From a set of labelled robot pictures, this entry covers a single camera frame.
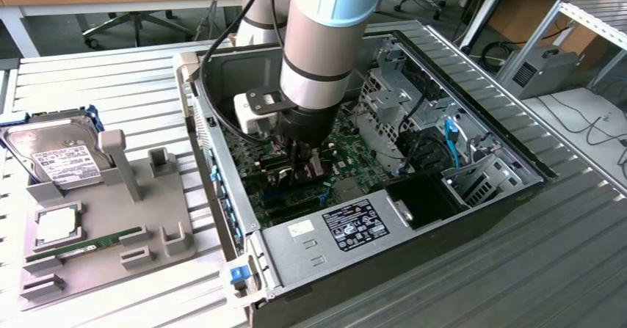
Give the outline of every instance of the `power supply label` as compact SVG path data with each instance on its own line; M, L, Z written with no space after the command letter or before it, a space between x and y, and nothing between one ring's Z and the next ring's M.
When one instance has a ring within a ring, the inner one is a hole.
M87 146L80 145L60 150L34 153L32 158L58 185L82 181L100 175Z
M338 247L344 252L390 234L370 200L323 214L323 218Z

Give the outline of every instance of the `white sticker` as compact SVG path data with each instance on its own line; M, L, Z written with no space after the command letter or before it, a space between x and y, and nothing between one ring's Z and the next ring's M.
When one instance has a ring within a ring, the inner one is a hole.
M314 230L314 224L311 220L304 220L300 223L292 224L287 227L290 229L290 235L295 238L304 233L308 233Z
M86 146L34 153L32 157L58 185L100 176L95 159Z

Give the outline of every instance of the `green circuit board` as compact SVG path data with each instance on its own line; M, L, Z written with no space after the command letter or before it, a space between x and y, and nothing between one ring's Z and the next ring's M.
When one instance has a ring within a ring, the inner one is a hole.
M355 117L340 109L334 131L326 144L336 145L334 171L315 185L280 194L264 192L267 181L260 178L255 162L276 156L271 144L254 146L224 129L227 144L246 187L256 218L264 227L288 222L310 213L338 205L370 192L371 187L392 176L383 169L359 134L352 131Z

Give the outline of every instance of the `hard drive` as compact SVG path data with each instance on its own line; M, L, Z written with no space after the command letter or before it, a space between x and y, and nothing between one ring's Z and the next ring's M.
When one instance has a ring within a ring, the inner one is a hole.
M0 144L31 174L34 183L54 181L70 190L99 183L100 171L114 167L98 149L103 131L94 106L63 112L4 114Z

